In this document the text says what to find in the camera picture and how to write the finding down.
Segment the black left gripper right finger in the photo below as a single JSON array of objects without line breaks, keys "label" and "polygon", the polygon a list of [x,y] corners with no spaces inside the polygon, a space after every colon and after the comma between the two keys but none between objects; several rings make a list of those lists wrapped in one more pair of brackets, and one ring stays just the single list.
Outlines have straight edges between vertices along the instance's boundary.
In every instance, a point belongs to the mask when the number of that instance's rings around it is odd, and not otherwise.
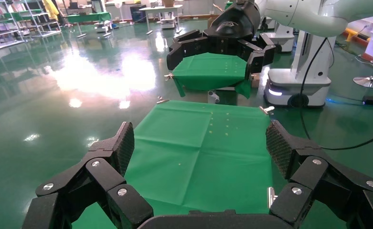
[{"label": "black left gripper right finger", "polygon": [[287,184],[270,213],[301,226],[313,203],[325,204],[349,229],[373,229],[373,178],[329,157],[314,141],[291,135],[278,121],[266,129],[266,148]]}]

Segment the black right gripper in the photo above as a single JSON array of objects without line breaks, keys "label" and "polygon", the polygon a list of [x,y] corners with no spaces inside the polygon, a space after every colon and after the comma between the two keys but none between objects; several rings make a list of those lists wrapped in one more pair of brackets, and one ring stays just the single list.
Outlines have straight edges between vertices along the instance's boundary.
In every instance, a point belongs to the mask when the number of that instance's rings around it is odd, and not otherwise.
[{"label": "black right gripper", "polygon": [[276,50],[265,33],[253,39],[260,21],[255,3],[233,3],[203,32],[193,30],[173,39],[166,59],[168,69],[174,70],[185,57],[206,52],[237,54],[246,61],[245,80],[249,80],[252,74],[262,72],[264,65],[273,62]]}]

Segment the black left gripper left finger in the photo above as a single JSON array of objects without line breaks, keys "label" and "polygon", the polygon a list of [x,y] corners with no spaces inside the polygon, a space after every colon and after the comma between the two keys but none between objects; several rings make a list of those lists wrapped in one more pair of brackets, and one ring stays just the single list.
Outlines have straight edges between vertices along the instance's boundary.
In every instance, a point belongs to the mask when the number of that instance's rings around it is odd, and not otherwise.
[{"label": "black left gripper left finger", "polygon": [[77,164],[37,187],[22,227],[70,229],[97,203],[117,229],[138,228],[153,217],[153,208],[125,180],[134,146],[130,122],[113,137],[93,143]]}]

